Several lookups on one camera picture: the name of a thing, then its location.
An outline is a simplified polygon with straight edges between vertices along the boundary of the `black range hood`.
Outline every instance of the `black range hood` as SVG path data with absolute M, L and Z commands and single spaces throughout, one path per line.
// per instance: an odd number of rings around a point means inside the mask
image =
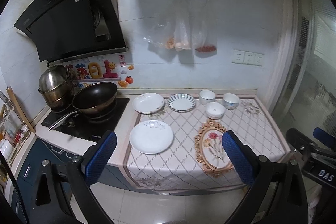
M 14 24 L 53 62 L 127 51 L 111 0 L 34 0 Z

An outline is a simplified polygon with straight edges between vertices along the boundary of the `printed floral frame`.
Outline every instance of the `printed floral frame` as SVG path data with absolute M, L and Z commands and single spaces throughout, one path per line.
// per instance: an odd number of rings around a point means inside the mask
M 202 123 L 198 135 L 195 136 L 196 160 L 202 164 L 201 168 L 204 173 L 214 178 L 218 178 L 233 169 L 233 165 L 221 145 L 222 135 L 226 130 L 219 122 L 208 119 L 205 123 Z M 209 156 L 206 156 L 209 153 L 217 164 L 214 165 L 209 162 Z

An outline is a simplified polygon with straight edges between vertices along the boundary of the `metal handle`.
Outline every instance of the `metal handle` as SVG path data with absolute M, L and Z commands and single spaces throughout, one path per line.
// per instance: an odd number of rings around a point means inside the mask
M 29 171 L 30 171 L 30 164 L 28 164 L 28 168 L 27 168 L 25 174 L 23 175 L 25 178 L 28 177 Z
M 72 154 L 72 156 L 69 157 L 69 156 L 68 156 L 68 153 L 69 153 L 69 152 L 66 152 L 65 156 L 66 156 L 67 158 L 69 158 L 69 159 L 72 159 L 72 158 L 74 157 L 74 154 Z
M 63 116 L 62 118 L 59 118 L 56 122 L 54 122 L 49 128 L 48 130 L 53 130 L 55 129 L 56 127 L 59 127 L 69 116 L 73 115 L 73 114 L 76 114 L 76 113 L 79 113 L 80 111 L 76 110 L 76 111 L 73 111 L 73 112 L 70 112 L 68 113 L 67 115 Z
M 53 149 L 53 145 L 52 146 L 50 146 L 50 150 L 51 151 L 53 151 L 53 152 L 55 152 L 55 153 L 57 153 L 57 154 L 59 154 L 59 155 L 61 155 L 62 153 L 63 153 L 63 150 L 61 149 L 60 151 L 56 151 L 55 149 Z

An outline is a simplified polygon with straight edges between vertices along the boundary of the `domed metal lid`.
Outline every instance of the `domed metal lid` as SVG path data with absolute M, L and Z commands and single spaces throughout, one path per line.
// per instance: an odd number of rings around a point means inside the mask
M 59 87 L 67 78 L 67 69 L 62 65 L 55 65 L 48 68 L 39 80 L 39 87 L 41 92 L 47 92 Z

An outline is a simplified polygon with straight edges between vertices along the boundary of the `striped plate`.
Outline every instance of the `striped plate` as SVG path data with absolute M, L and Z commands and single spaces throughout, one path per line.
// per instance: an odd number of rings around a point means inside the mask
M 196 105 L 196 100 L 189 94 L 175 94 L 168 99 L 169 107 L 177 112 L 187 112 Z

